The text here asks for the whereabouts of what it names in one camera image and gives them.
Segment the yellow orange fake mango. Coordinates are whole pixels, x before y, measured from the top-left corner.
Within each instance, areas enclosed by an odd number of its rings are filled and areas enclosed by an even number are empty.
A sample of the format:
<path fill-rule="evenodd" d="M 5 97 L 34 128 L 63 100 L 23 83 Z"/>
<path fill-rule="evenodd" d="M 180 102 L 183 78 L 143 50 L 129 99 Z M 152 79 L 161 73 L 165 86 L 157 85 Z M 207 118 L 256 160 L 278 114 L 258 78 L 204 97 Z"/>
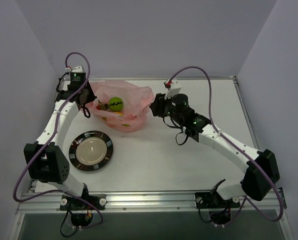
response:
<path fill-rule="evenodd" d="M 124 117 L 124 115 L 122 113 L 120 113 L 120 112 L 114 112 L 114 114 L 116 114 L 119 117 Z"/>

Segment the green fake fruit ball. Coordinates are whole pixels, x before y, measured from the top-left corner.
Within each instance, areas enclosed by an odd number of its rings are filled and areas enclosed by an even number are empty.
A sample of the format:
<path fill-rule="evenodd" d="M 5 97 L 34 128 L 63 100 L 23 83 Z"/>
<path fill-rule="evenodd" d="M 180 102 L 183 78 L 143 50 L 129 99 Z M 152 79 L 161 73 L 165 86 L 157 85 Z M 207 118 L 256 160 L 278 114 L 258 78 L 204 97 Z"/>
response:
<path fill-rule="evenodd" d="M 119 97 L 112 97 L 108 102 L 108 107 L 113 112 L 121 112 L 123 109 L 123 100 Z"/>

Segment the pink plastic bag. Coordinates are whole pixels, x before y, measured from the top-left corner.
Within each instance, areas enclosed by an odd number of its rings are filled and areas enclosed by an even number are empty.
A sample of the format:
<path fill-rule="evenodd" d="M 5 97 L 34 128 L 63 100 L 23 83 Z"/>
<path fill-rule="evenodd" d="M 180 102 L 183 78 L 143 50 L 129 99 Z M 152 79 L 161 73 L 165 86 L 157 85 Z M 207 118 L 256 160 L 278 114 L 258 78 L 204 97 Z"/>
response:
<path fill-rule="evenodd" d="M 93 81 L 91 84 L 96 100 L 87 104 L 91 114 L 108 127 L 124 133 L 138 131 L 144 127 L 149 106 L 154 100 L 154 94 L 150 87 L 141 87 L 124 80 Z M 108 104 L 112 97 L 123 100 L 119 117 L 113 111 L 97 110 L 98 100 Z"/>

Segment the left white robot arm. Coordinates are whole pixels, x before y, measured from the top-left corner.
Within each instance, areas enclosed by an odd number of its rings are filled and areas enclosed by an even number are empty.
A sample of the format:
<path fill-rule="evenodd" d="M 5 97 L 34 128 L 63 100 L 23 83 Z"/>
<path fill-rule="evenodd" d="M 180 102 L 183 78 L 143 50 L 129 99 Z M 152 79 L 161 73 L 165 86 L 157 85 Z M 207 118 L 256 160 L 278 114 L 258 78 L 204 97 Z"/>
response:
<path fill-rule="evenodd" d="M 62 149 L 73 119 L 81 108 L 95 100 L 95 95 L 81 67 L 68 74 L 70 83 L 67 89 L 59 91 L 44 131 L 34 143 L 25 145 L 24 156 L 31 179 L 73 195 L 72 204 L 83 210 L 89 206 L 90 197 L 84 193 L 85 184 L 70 173 L 70 165 Z"/>

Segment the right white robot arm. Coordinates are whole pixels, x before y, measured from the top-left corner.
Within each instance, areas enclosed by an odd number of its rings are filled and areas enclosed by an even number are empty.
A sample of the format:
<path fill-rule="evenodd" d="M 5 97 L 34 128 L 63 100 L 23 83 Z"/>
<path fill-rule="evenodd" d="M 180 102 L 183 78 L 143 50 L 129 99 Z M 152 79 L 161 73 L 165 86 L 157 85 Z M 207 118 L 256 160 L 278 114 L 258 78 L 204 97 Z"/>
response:
<path fill-rule="evenodd" d="M 209 118 L 189 106 L 188 97 L 179 93 L 166 99 L 158 93 L 150 105 L 153 116 L 169 117 L 174 128 L 187 138 L 211 147 L 235 164 L 244 174 L 242 180 L 221 180 L 211 190 L 211 202 L 223 206 L 235 197 L 247 196 L 261 201 L 280 179 L 274 153 L 249 147 L 212 125 Z"/>

